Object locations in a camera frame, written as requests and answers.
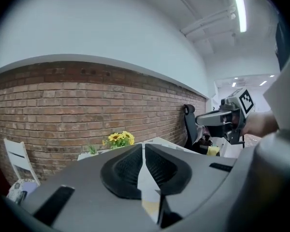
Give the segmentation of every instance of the office chair headrest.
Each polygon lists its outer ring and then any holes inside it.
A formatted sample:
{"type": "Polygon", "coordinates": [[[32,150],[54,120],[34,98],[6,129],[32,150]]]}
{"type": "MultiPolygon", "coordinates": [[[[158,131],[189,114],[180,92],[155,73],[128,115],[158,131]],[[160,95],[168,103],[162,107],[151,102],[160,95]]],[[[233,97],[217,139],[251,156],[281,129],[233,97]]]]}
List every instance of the office chair headrest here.
{"type": "Polygon", "coordinates": [[[195,111],[195,108],[193,105],[184,104],[184,112],[186,115],[193,114],[194,111],[195,111]]]}

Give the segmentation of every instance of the fluorescent tube light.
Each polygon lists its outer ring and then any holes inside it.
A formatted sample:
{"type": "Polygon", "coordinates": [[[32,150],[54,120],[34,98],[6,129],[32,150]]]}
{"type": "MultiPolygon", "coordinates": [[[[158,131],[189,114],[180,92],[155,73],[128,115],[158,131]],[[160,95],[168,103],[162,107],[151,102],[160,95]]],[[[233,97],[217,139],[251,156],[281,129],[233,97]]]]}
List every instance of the fluorescent tube light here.
{"type": "Polygon", "coordinates": [[[246,32],[247,30],[247,22],[246,22],[246,9],[244,0],[235,0],[238,17],[240,20],[240,32],[246,32]]]}

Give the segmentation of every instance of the office chair backrest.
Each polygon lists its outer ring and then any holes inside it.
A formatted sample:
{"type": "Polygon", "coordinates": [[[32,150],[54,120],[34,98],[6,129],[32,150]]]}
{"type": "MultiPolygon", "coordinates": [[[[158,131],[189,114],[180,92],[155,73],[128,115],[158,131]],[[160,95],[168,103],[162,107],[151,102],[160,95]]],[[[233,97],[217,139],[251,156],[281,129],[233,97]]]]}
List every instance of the office chair backrest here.
{"type": "Polygon", "coordinates": [[[17,178],[21,179],[16,166],[22,169],[29,170],[34,180],[36,181],[36,183],[40,185],[41,183],[37,175],[35,174],[32,168],[32,165],[30,163],[30,160],[28,158],[24,142],[17,143],[17,142],[7,140],[6,138],[4,138],[3,140],[4,140],[5,148],[8,153],[11,165],[14,169],[15,174],[17,175],[17,178]]]}
{"type": "Polygon", "coordinates": [[[185,121],[187,135],[188,135],[188,139],[184,147],[187,149],[191,149],[193,143],[198,138],[198,131],[197,131],[197,126],[195,124],[194,111],[195,111],[195,108],[193,105],[188,105],[188,104],[184,105],[184,112],[185,112],[184,121],[185,121]]]}

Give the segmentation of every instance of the white ceiling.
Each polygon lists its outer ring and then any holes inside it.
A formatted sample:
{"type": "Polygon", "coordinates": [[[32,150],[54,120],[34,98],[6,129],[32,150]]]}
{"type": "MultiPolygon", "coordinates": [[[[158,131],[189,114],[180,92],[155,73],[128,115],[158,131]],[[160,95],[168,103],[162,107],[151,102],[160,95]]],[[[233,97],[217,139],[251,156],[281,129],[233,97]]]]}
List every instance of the white ceiling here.
{"type": "Polygon", "coordinates": [[[277,25],[276,12],[266,0],[244,0],[247,31],[240,33],[237,11],[231,20],[235,0],[145,0],[163,12],[194,44],[202,55],[229,51],[272,40],[277,25]]]}
{"type": "Polygon", "coordinates": [[[234,88],[237,87],[269,87],[272,83],[277,79],[278,75],[274,75],[274,77],[270,77],[270,75],[248,75],[248,76],[241,76],[238,79],[234,77],[228,79],[220,79],[216,80],[217,88],[222,87],[232,87],[233,83],[236,83],[234,88]]]}

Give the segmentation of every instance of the wooden chair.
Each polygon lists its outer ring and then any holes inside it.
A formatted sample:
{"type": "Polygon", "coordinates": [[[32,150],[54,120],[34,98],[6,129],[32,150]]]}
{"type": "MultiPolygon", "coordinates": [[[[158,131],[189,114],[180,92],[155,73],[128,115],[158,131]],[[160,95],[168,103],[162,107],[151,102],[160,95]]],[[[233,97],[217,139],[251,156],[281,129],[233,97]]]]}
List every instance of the wooden chair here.
{"type": "Polygon", "coordinates": [[[3,140],[4,140],[6,151],[10,159],[10,163],[18,179],[20,180],[21,177],[16,166],[30,171],[34,180],[39,186],[41,183],[32,168],[32,165],[27,155],[24,142],[17,143],[17,142],[7,140],[6,138],[4,138],[3,140]]]}

